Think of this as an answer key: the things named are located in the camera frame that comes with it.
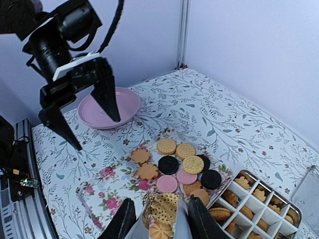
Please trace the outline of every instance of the floral tablecloth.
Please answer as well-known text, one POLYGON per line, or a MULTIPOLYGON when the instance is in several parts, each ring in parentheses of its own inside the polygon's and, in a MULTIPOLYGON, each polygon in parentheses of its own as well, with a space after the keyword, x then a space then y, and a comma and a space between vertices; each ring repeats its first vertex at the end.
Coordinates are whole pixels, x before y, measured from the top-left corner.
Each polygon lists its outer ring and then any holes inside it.
MULTIPOLYGON (((65 114, 82 151, 43 125, 33 128, 43 191, 61 239, 100 235, 98 222, 88 218, 76 198, 76 188, 166 127, 178 130, 198 146, 208 146, 235 173, 250 170, 288 199, 310 166, 319 165, 319 154, 280 121, 192 69, 131 89, 141 96, 141 108, 119 128, 89 128, 78 118, 77 110, 65 114)), ((143 182, 136 187, 148 188, 143 182)), ((117 205, 116 193, 109 200, 117 205)), ((316 236, 302 223, 296 238, 316 236)))

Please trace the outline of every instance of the oreo cookie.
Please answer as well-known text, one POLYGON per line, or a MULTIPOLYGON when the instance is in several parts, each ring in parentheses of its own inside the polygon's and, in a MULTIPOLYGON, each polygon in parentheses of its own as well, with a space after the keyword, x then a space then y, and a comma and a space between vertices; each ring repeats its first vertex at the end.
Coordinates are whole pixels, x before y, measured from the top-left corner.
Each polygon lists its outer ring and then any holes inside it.
POLYGON ((159 160, 159 170, 166 175, 172 175, 178 171, 178 160, 173 156, 164 156, 159 160))
POLYGON ((202 155, 202 154, 198 154, 196 156, 200 157, 204 161, 204 168, 203 168, 202 172, 205 172, 206 170, 208 170, 210 167, 209 158, 207 158, 205 155, 202 155))
POLYGON ((217 171, 209 169, 203 173, 200 181, 205 188, 216 189, 221 184, 221 176, 217 171))

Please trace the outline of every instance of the cookie package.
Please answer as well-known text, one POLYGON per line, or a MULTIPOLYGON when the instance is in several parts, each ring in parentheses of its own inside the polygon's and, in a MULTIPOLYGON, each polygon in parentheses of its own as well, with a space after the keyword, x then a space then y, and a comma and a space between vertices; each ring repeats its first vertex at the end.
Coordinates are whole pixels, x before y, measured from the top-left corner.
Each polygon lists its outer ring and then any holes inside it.
POLYGON ((249 174, 244 170, 235 177, 210 207, 210 214, 230 239, 293 239, 301 220, 300 210, 249 174))

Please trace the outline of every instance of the pink bowl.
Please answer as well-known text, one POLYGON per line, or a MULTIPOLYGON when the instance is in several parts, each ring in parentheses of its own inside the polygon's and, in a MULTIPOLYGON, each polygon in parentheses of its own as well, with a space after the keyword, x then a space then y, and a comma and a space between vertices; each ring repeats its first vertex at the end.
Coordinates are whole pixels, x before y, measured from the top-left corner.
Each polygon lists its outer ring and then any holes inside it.
POLYGON ((127 88, 116 87, 116 101, 121 117, 120 122, 111 120, 91 95, 85 97, 79 104, 79 117, 90 127, 110 129, 130 121, 140 108, 140 97, 127 88))

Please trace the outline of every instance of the cookie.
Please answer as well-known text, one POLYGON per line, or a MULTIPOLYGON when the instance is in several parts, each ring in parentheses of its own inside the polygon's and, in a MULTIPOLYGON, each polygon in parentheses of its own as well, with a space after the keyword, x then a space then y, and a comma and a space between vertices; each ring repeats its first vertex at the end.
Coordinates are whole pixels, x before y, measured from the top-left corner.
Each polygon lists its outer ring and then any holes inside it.
POLYGON ((281 210, 280 210, 279 207, 277 207, 276 205, 271 205, 271 204, 269 204, 268 207, 271 208, 274 212, 276 212, 277 214, 280 215, 281 210))
POLYGON ((231 216, 231 212, 227 208, 211 208, 209 213, 217 222, 223 222, 231 216))
POLYGON ((155 222, 150 228, 151 239, 169 239, 173 235, 170 225, 155 222))
POLYGON ((237 217, 235 217, 231 223, 226 227, 226 231, 229 233, 229 234, 232 234, 233 233, 233 230, 235 228, 235 225, 236 225, 236 222, 237 222, 237 217))
POLYGON ((264 232, 267 232, 268 231, 268 225, 267 223, 260 219, 259 222, 257 223, 257 226, 259 226, 261 228, 261 230, 263 230, 264 232))
POLYGON ((140 168, 138 168, 138 175, 144 180, 151 180, 159 175, 158 168, 149 163, 144 163, 140 168))
POLYGON ((247 239, 262 239, 262 237, 255 232, 251 232, 249 236, 247 237, 247 239))
POLYGON ((290 217, 289 215, 285 216, 285 219, 290 222, 292 225, 294 224, 294 220, 292 219, 292 217, 290 217))
POLYGON ((201 189, 201 182, 196 181, 193 184, 189 184, 189 185, 184 184, 183 189, 186 195, 190 196, 191 193, 195 191, 196 189, 201 189))
POLYGON ((274 239, 279 239, 279 233, 280 233, 280 230, 278 230, 278 232, 276 233, 274 239))
POLYGON ((206 170, 208 170, 209 167, 210 167, 210 160, 209 160, 209 158, 207 158, 205 155, 202 155, 202 154, 198 154, 198 155, 196 155, 196 156, 197 156, 197 157, 200 157, 200 158, 203 160, 203 162, 204 162, 204 168, 203 168, 202 172, 205 172, 206 170))
POLYGON ((178 188, 178 182, 173 176, 163 175, 157 180, 156 186, 160 193, 173 193, 178 188))
POLYGON ((253 195, 262 202, 264 202, 266 200, 264 190, 259 190, 258 188, 256 188, 255 191, 253 192, 253 195))
POLYGON ((290 208, 288 210, 287 215, 290 216, 294 220, 294 225, 296 226, 299 222, 299 216, 298 216, 297 212, 290 208))
POLYGON ((274 205, 278 205, 278 206, 281 206, 284 202, 281 201, 279 198, 273 196, 270 200, 270 202, 274 205))
POLYGON ((176 221, 178 196, 173 193, 158 195, 151 204, 152 216, 157 222, 173 225, 176 221))
POLYGON ((221 176, 217 171, 209 169, 203 173, 200 181, 205 188, 212 190, 220 186, 221 176))
POLYGON ((178 160, 173 156, 164 156, 159 160, 159 170, 166 175, 172 175, 178 171, 178 160))
POLYGON ((131 159, 135 163, 145 163, 149 160, 151 154, 144 148, 139 148, 131 153, 131 159))
POLYGON ((183 168, 186 173, 195 175, 203 170, 204 162, 200 157, 187 156, 183 161, 183 168))
POLYGON ((197 180, 197 175, 186 173, 183 169, 177 173, 176 177, 178 182, 186 185, 193 184, 197 180))
POLYGON ((240 178, 235 178, 235 182, 246 190, 250 189, 249 182, 244 176, 241 176, 240 178))
POLYGON ((182 143, 176 148, 176 156, 184 160, 187 156, 195 156, 196 150, 193 145, 189 143, 182 143))
POLYGON ((158 151, 160 154, 174 154, 176 151, 176 146, 176 142, 171 138, 163 138, 158 141, 158 151))
POLYGON ((227 203, 229 203, 233 207, 237 207, 238 197, 235 193, 230 190, 226 190, 223 195, 221 195, 222 199, 224 199, 227 203))
POLYGON ((209 194, 205 189, 196 189, 195 191, 191 192, 191 195, 199 197, 204 206, 206 206, 209 203, 209 194))
POLYGON ((250 208, 248 208, 247 206, 243 206, 240 209, 240 212, 245 215, 249 220, 252 220, 254 215, 253 212, 250 210, 250 208))

